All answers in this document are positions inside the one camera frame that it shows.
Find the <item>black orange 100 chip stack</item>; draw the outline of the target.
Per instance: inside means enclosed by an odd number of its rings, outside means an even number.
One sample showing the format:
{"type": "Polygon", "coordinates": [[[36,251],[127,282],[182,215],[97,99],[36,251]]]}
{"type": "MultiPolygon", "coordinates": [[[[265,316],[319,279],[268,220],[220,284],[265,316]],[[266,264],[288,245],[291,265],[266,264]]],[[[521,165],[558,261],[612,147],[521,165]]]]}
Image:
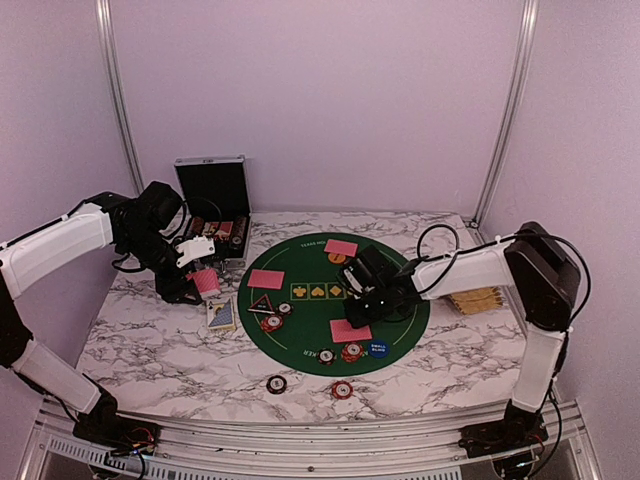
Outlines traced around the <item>black orange 100 chip stack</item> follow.
{"type": "Polygon", "coordinates": [[[286,391],[287,381],[281,375],[273,375],[268,378],[266,388],[269,393],[279,395],[286,391]]]}

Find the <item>blue small blind button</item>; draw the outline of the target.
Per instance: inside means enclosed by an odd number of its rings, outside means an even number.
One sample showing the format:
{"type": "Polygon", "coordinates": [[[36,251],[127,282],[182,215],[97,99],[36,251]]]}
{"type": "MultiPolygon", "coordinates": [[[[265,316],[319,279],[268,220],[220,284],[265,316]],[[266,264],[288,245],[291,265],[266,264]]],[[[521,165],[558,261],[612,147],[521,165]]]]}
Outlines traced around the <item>blue small blind button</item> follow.
{"type": "Polygon", "coordinates": [[[382,359],[390,354],[390,346],[382,340],[374,340],[368,344],[368,355],[375,359],[382,359]]]}

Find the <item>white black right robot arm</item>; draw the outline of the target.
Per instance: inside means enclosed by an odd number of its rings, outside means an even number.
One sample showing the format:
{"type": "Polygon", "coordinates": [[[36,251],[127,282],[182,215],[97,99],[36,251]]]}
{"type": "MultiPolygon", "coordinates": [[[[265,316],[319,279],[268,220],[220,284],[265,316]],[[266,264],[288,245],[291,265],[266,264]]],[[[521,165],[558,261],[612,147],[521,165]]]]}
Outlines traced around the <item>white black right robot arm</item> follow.
{"type": "Polygon", "coordinates": [[[351,294],[344,310],[354,328],[452,294],[489,287],[515,293],[528,325],[519,376],[495,428],[506,448],[533,433],[566,358],[571,324],[584,306],[579,288],[591,282],[575,247],[534,221],[484,245],[436,257],[419,254],[401,267],[368,246],[340,268],[338,278],[351,294]]]}

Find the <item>red playing card deck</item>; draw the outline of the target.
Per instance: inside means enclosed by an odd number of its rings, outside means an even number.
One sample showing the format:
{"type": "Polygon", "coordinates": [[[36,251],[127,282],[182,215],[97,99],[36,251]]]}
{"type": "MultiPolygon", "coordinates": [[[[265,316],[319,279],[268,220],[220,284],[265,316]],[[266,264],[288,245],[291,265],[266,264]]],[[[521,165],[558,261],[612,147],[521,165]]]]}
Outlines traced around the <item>red playing card deck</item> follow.
{"type": "Polygon", "coordinates": [[[213,298],[221,293],[220,282],[217,272],[207,268],[187,275],[189,280],[193,280],[202,299],[213,298]]]}

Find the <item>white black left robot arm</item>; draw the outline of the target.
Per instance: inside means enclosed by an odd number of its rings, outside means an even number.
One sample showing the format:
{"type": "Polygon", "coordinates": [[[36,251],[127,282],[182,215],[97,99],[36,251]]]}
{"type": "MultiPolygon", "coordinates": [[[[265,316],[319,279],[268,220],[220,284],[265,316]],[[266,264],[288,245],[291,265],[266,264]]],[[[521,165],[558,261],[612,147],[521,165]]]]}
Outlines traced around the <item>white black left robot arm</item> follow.
{"type": "Polygon", "coordinates": [[[199,304],[201,295],[186,268],[215,250],[196,236],[177,242],[166,229],[184,203],[167,184],[151,183],[132,198],[103,192],[69,213],[1,246],[1,364],[23,380],[76,410],[78,421],[106,445],[125,438],[126,423],[114,396],[36,340],[16,301],[33,286],[82,257],[114,247],[134,257],[155,279],[157,294],[170,304],[199,304]]]}

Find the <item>red card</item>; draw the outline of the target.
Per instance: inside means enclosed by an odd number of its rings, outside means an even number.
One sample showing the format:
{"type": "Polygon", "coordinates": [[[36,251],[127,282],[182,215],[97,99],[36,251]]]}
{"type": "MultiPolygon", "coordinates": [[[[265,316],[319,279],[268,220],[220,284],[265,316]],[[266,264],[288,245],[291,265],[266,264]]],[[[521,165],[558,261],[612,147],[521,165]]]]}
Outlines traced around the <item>red card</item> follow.
{"type": "Polygon", "coordinates": [[[330,254],[355,257],[358,251],[358,244],[344,240],[329,239],[326,242],[324,251],[330,254]]]}
{"type": "Polygon", "coordinates": [[[334,343],[366,341],[373,338],[369,326],[354,328],[346,319],[331,320],[329,325],[334,343]]]}
{"type": "Polygon", "coordinates": [[[247,285],[250,288],[280,290],[284,283],[284,278],[284,271],[253,269],[247,285]]]}

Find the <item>red beige 5 chip stack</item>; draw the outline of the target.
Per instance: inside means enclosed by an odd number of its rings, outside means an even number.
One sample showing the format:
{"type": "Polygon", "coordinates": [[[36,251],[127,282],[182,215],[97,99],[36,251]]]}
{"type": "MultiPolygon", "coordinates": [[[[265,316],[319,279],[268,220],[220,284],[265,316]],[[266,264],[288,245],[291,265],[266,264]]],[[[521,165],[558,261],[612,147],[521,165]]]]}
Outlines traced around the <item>red beige 5 chip stack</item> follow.
{"type": "Polygon", "coordinates": [[[347,381],[336,381],[331,387],[332,396],[338,400],[346,400],[353,395],[353,387],[347,381]]]}

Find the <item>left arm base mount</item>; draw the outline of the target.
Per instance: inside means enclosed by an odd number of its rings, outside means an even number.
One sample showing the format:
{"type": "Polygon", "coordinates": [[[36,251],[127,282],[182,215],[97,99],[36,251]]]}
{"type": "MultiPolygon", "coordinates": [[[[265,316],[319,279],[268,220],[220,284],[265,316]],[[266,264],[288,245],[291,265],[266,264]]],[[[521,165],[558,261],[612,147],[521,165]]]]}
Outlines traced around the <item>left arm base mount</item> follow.
{"type": "Polygon", "coordinates": [[[160,426],[153,422],[115,415],[99,420],[80,414],[73,428],[77,438],[110,447],[115,456],[150,453],[156,445],[160,426]]]}

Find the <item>black red triangular dealer button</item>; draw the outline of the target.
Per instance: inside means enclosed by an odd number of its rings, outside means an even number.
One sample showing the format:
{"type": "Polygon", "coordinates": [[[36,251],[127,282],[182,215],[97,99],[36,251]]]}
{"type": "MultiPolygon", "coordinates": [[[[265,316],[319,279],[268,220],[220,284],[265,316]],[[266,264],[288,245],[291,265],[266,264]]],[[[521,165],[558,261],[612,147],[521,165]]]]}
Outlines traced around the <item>black red triangular dealer button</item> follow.
{"type": "Polygon", "coordinates": [[[254,301],[247,308],[247,311],[254,314],[265,314],[265,315],[273,315],[275,313],[275,309],[267,294],[263,294],[256,301],[254,301]]]}

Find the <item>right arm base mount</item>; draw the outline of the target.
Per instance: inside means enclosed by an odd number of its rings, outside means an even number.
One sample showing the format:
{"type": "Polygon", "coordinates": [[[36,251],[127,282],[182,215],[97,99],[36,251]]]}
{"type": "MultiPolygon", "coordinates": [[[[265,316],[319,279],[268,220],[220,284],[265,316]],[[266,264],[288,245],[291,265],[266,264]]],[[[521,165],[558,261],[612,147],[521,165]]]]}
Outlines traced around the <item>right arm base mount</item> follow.
{"type": "Polygon", "coordinates": [[[526,430],[521,422],[504,420],[469,425],[460,429],[458,446],[469,458],[509,452],[541,444],[549,438],[544,425],[536,423],[526,430]]]}

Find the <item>orange round big blind button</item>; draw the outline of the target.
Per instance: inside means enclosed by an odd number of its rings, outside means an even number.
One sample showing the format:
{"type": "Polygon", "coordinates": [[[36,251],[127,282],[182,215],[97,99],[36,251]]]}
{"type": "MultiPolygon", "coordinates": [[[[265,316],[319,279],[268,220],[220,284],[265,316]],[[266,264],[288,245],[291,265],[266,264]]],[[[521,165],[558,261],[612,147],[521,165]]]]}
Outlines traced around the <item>orange round big blind button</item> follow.
{"type": "Polygon", "coordinates": [[[347,260],[347,257],[339,253],[329,253],[328,260],[333,264],[343,264],[347,260]]]}

